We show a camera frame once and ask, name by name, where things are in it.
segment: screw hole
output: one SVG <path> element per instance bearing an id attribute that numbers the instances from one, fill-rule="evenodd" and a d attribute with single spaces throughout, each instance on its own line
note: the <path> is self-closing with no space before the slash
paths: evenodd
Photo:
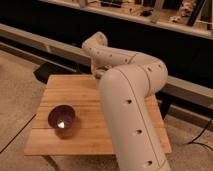
<path id="1" fill-rule="evenodd" d="M 141 134 L 142 133 L 142 130 L 141 129 L 138 129 L 138 130 L 136 130 L 136 131 L 134 131 L 133 132 L 133 136 L 136 136 L 136 135 L 139 135 L 139 134 Z"/>
<path id="2" fill-rule="evenodd" d="M 148 68 L 148 71 L 149 71 L 149 72 L 152 72 L 152 69 L 151 69 L 151 68 Z"/>
<path id="3" fill-rule="evenodd" d="M 136 133 L 136 134 L 141 134 L 141 133 L 142 133 L 142 130 L 141 130 L 141 129 L 138 129 L 138 130 L 135 131 L 135 133 Z"/>
<path id="4" fill-rule="evenodd" d="M 131 104 L 132 103 L 132 100 L 131 99 L 127 99 L 124 101 L 123 105 L 128 105 L 128 104 Z"/>
<path id="5" fill-rule="evenodd" d="M 152 162 L 151 160 L 149 160 L 149 161 L 147 161 L 146 163 L 143 164 L 143 167 L 144 167 L 144 168 L 147 168 L 147 167 L 151 166 L 152 163 L 153 163 L 153 162 Z"/>
<path id="6" fill-rule="evenodd" d="M 131 103 L 132 103 L 132 100 L 130 100 L 130 99 L 126 100 L 126 103 L 127 103 L 127 104 L 131 104 Z"/>

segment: wooden table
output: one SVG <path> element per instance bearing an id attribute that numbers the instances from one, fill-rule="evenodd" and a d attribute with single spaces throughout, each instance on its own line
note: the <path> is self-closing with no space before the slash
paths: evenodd
<path id="1" fill-rule="evenodd" d="M 48 114 L 62 104 L 75 109 L 76 120 L 70 129 L 56 131 L 48 124 Z M 156 98 L 147 98 L 146 104 L 163 150 L 170 153 Z M 91 75 L 50 76 L 24 153 L 42 156 L 114 154 L 100 108 L 96 81 Z"/>

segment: cable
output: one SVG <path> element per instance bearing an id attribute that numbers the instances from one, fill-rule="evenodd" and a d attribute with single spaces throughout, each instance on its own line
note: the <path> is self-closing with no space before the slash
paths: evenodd
<path id="1" fill-rule="evenodd" d="M 7 143 L 7 145 L 0 151 L 0 154 L 4 152 L 4 150 L 7 149 L 7 147 L 16 139 L 16 137 L 27 127 L 27 125 L 33 120 L 33 118 L 36 116 L 34 114 L 30 120 L 19 130 L 19 132 Z"/>
<path id="2" fill-rule="evenodd" d="M 186 144 L 198 144 L 198 145 L 202 145 L 202 146 L 207 147 L 207 148 L 209 148 L 210 150 L 213 151 L 213 148 L 210 147 L 210 146 L 208 146 L 207 144 L 200 143 L 200 142 L 195 142 L 195 141 L 196 141 L 198 138 L 200 138 L 201 135 L 208 129 L 208 127 L 209 127 L 209 126 L 211 125 L 211 123 L 212 123 L 212 120 L 213 120 L 213 118 L 211 118 L 211 119 L 209 120 L 209 122 L 206 124 L 206 126 L 203 128 L 203 130 L 200 132 L 200 134 L 198 134 L 197 137 L 195 137 L 194 139 L 192 139 L 191 141 L 189 141 L 189 142 L 186 143 Z"/>
<path id="3" fill-rule="evenodd" d="M 202 146 L 207 147 L 207 148 L 209 148 L 210 150 L 212 150 L 212 151 L 213 151 L 213 148 L 212 148 L 212 147 L 210 147 L 210 146 L 208 146 L 208 145 L 206 145 L 206 144 L 204 144 L 204 143 L 200 143 L 200 142 L 193 142 L 193 143 L 191 143 L 191 144 L 198 144 L 198 145 L 202 145 Z"/>

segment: robot arm segment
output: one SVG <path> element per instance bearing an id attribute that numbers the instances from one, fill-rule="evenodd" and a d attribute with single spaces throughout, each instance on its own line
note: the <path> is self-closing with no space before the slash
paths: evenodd
<path id="1" fill-rule="evenodd" d="M 166 66 L 150 55 L 107 45 L 104 34 L 98 32 L 82 48 L 91 56 L 94 70 L 114 67 L 103 73 L 99 91 L 119 167 L 122 171 L 169 171 L 144 102 L 166 83 Z"/>

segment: item on shelf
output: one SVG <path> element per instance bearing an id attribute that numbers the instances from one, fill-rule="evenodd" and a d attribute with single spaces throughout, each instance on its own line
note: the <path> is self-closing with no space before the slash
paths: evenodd
<path id="1" fill-rule="evenodd" d="M 169 22 L 174 22 L 177 23 L 178 21 L 180 21 L 181 17 L 178 15 L 172 16 L 169 18 Z"/>
<path id="2" fill-rule="evenodd" d="M 181 17 L 190 17 L 195 4 L 193 2 L 183 2 L 180 7 Z"/>
<path id="3" fill-rule="evenodd" d="M 141 12 L 140 15 L 144 16 L 144 17 L 148 17 L 148 16 L 152 15 L 152 10 L 144 10 Z"/>
<path id="4" fill-rule="evenodd" d="M 122 3 L 122 0 L 101 0 L 101 6 L 103 7 L 121 8 Z"/>

